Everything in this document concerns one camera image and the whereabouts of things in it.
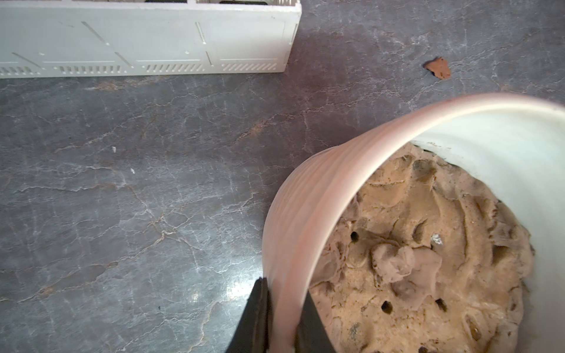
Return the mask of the white ceramic pot with mud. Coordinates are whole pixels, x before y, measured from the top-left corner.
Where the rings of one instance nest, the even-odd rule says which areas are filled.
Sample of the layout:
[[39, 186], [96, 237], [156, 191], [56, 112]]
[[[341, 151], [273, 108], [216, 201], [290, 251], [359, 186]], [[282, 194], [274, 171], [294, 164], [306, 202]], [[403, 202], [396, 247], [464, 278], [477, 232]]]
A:
[[564, 350], [564, 108], [422, 108], [308, 158], [263, 231], [271, 352]]

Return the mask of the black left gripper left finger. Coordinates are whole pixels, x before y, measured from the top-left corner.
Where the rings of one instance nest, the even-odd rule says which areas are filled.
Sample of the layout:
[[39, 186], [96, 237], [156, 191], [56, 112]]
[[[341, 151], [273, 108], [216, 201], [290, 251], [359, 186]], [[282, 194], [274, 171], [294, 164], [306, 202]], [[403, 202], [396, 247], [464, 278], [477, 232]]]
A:
[[269, 348], [269, 286], [265, 277], [255, 281], [246, 307], [226, 353], [265, 353]]

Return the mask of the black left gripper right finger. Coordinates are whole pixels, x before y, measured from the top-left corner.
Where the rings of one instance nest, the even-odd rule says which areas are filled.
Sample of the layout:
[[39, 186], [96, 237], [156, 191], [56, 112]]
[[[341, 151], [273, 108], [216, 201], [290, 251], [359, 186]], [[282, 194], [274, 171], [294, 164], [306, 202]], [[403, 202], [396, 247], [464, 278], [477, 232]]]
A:
[[305, 298], [294, 348], [295, 353], [335, 353], [310, 293]]

